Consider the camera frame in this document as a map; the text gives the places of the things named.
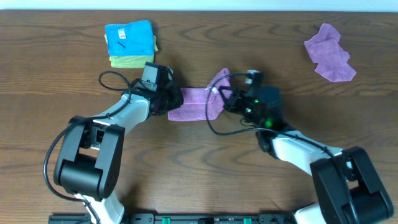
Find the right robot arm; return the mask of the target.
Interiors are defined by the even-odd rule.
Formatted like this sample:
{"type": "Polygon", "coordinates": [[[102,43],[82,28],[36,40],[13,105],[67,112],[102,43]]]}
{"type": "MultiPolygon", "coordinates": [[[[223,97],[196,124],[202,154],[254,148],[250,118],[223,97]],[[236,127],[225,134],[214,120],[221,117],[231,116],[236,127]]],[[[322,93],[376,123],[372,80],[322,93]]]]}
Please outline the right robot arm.
{"type": "Polygon", "coordinates": [[[325,223],[378,223],[393,216],[392,201],[363,148],[327,146],[291,127],[276,87],[218,91],[226,111],[253,125],[264,152],[312,176],[325,223]]]}

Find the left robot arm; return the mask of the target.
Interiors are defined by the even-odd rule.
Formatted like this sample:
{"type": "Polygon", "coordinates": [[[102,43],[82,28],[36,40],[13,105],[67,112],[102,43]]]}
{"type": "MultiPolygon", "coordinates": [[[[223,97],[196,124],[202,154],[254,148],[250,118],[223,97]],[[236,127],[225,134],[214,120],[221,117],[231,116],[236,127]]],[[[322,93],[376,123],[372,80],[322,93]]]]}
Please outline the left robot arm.
{"type": "Polygon", "coordinates": [[[92,117],[74,116],[55,138],[60,152],[53,181],[67,192],[65,200],[81,202],[90,223],[129,223],[130,217],[116,195],[125,136],[150,116],[160,116],[183,105],[180,87],[170,67],[147,62],[143,75],[119,89],[119,101],[92,117]]]}

